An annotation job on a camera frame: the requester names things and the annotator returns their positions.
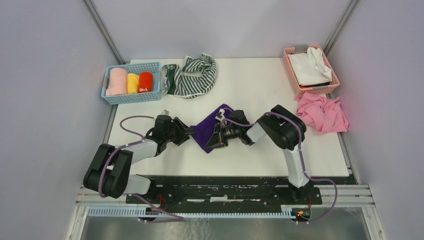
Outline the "purple towel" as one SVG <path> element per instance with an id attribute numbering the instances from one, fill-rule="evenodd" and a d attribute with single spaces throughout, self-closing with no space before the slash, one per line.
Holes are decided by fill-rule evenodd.
<path id="1" fill-rule="evenodd" d="M 192 138 L 198 144 L 198 146 L 207 154 L 213 151 L 212 148 L 206 148 L 206 143 L 213 135 L 215 125 L 219 123 L 219 120 L 216 119 L 216 116 L 221 109 L 224 110 L 223 115 L 226 118 L 229 118 L 230 112 L 233 111 L 233 109 L 227 104 L 222 104 L 214 111 L 212 111 L 207 117 L 205 117 L 200 123 L 190 126 L 190 128 L 194 130 L 194 134 L 191 135 Z"/>

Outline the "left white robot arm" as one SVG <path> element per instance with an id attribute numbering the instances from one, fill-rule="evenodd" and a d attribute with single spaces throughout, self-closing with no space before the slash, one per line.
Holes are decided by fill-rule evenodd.
<path id="1" fill-rule="evenodd" d="M 159 156 L 168 143 L 180 146 L 194 132 L 178 117 L 159 114 L 145 135 L 136 134 L 139 140 L 121 146 L 101 144 L 83 178 L 83 186 L 102 198 L 138 194 L 144 203 L 150 204 L 156 200 L 158 191 L 148 177 L 130 173 L 132 164 Z"/>

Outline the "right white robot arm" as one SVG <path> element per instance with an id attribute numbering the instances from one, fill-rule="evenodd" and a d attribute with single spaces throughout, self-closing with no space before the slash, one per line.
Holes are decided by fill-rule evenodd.
<path id="1" fill-rule="evenodd" d="M 307 127 L 300 118 L 281 105 L 276 105 L 254 123 L 247 120 L 241 109 L 231 110 L 229 117 L 225 117 L 223 112 L 218 113 L 216 118 L 219 123 L 214 126 L 205 148 L 224 148 L 232 139 L 239 139 L 251 146 L 268 136 L 283 151 L 288 169 L 289 199 L 295 204 L 302 204 L 309 198 L 313 184 L 306 176 L 302 153 Z"/>

